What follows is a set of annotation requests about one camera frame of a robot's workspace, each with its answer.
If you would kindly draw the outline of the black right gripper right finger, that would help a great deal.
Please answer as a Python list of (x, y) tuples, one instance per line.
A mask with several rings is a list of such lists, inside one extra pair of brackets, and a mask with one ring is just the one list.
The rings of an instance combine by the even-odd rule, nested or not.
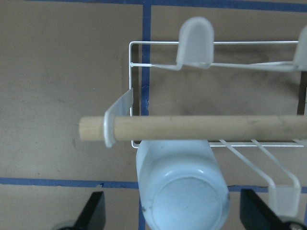
[(290, 230), (252, 189), (240, 192), (240, 220), (246, 230)]

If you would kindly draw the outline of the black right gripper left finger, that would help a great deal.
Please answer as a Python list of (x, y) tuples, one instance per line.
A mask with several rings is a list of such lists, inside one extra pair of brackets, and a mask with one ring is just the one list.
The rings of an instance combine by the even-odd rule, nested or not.
[(77, 218), (77, 230), (103, 230), (106, 224), (104, 192), (93, 192)]

